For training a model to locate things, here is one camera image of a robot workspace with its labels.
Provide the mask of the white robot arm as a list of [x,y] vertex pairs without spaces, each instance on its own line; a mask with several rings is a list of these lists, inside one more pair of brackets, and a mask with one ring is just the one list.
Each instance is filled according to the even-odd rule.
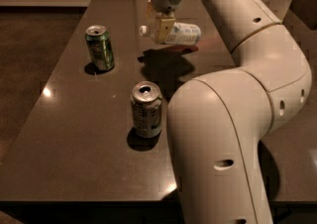
[[[155,11],[182,0],[151,0]],[[232,69],[200,75],[171,97],[166,130],[185,224],[273,224],[261,138],[292,119],[311,89],[308,61],[262,0],[200,0]]]

